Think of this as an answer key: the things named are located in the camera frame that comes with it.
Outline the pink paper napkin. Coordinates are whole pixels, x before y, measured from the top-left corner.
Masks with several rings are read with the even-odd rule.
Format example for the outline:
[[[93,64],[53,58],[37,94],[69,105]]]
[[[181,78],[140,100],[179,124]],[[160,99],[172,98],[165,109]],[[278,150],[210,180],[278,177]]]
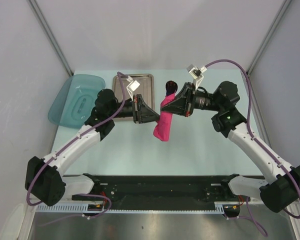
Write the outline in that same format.
[[[162,142],[168,142],[170,139],[172,119],[172,113],[161,110],[160,118],[153,130],[153,136]]]

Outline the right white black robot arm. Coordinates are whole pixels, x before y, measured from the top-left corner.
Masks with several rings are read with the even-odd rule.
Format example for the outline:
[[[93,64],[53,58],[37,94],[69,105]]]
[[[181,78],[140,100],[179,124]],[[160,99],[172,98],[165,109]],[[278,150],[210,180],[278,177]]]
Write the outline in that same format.
[[[212,125],[216,132],[237,145],[257,166],[264,179],[232,174],[222,180],[221,196],[232,201],[238,195],[261,200],[274,213],[283,211],[300,198],[300,165],[293,167],[256,136],[247,119],[238,111],[237,85],[223,81],[214,93],[187,82],[163,112],[189,117],[195,109],[215,111]]]

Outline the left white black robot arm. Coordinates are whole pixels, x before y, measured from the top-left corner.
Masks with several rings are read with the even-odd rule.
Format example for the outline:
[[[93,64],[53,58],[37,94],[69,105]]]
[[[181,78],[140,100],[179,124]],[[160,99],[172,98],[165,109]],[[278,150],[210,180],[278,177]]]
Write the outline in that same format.
[[[131,117],[137,124],[160,119],[159,114],[144,102],[140,94],[119,102],[111,89],[101,90],[89,118],[72,139],[45,157],[34,156],[28,161],[25,178],[28,205],[33,205],[31,196],[47,206],[75,195],[85,195],[90,200],[97,199],[101,188],[95,177],[89,174],[65,176],[65,173],[83,153],[101,142],[113,130],[115,118],[127,117]]]

